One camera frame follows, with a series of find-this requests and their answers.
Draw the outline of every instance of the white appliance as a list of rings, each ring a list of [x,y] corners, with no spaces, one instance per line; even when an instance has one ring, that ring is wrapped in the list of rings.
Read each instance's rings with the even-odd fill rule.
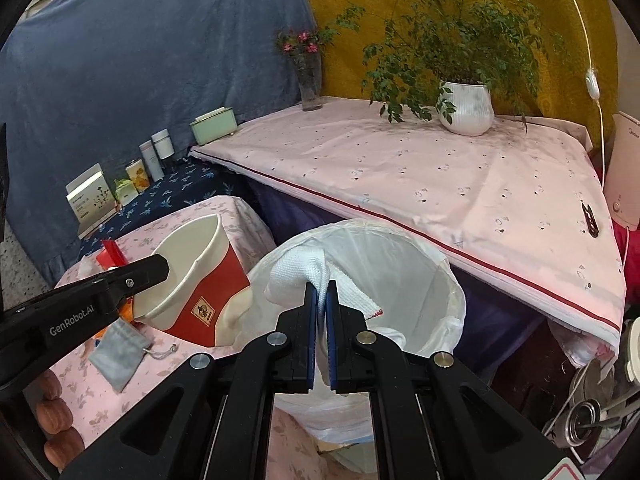
[[[619,112],[604,196],[614,222],[635,231],[640,223],[640,121]]]

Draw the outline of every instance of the paper bucket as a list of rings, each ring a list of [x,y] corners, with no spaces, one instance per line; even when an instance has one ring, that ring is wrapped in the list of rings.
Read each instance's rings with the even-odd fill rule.
[[[252,292],[220,216],[188,222],[153,254],[166,258],[169,276],[135,296],[136,321],[197,345],[232,345]]]

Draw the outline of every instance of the pink tablecloth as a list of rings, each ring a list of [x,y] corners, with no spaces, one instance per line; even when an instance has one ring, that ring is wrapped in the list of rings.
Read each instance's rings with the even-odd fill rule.
[[[118,240],[129,261],[149,256],[172,231],[189,220],[218,213],[231,245],[248,272],[274,247],[273,238],[258,215],[240,198],[217,196],[205,200],[137,229]],[[95,254],[89,256],[95,261]],[[62,277],[58,286],[78,280],[76,264]],[[113,391],[98,370],[88,361],[93,340],[57,362],[52,370],[60,378],[62,399],[74,417],[85,446],[89,446],[142,397],[174,371],[185,359],[197,352],[207,352],[215,358],[232,353],[231,348],[207,349],[188,343],[145,326],[142,332],[153,340],[153,350],[163,351],[178,344],[176,354],[155,360],[146,356],[138,371],[122,393]],[[368,478],[346,471],[331,459],[316,453],[311,437],[287,413],[275,409],[271,421],[268,478],[278,480],[359,480]]]
[[[617,354],[622,261],[598,177],[565,132],[584,128],[496,118],[484,135],[464,137],[410,113],[390,124],[378,109],[325,97],[319,110],[294,106],[249,121],[191,155],[342,218],[389,220],[436,244],[452,265],[590,335],[596,354]]]

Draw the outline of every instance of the mint green box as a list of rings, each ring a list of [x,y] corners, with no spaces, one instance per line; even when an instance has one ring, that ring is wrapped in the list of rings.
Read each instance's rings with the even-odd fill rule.
[[[222,107],[197,117],[190,126],[198,144],[203,146],[212,140],[232,134],[238,124],[233,109]]]

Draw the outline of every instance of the plastic bag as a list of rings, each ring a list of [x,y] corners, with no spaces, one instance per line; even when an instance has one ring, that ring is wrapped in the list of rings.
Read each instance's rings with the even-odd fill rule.
[[[406,339],[405,351],[424,357],[455,348],[466,304],[444,254],[389,222],[354,219],[302,233],[258,262],[249,273],[254,301],[240,319],[236,349],[275,329],[284,308],[270,303],[264,290],[274,264],[299,246],[323,248],[327,259],[382,307],[381,316],[367,321],[374,332],[376,327],[396,330]],[[291,292],[299,295],[295,305],[303,304],[304,287]],[[369,397],[332,392],[317,365],[308,395],[277,394],[275,405],[319,440],[341,444],[366,441],[372,435]]]

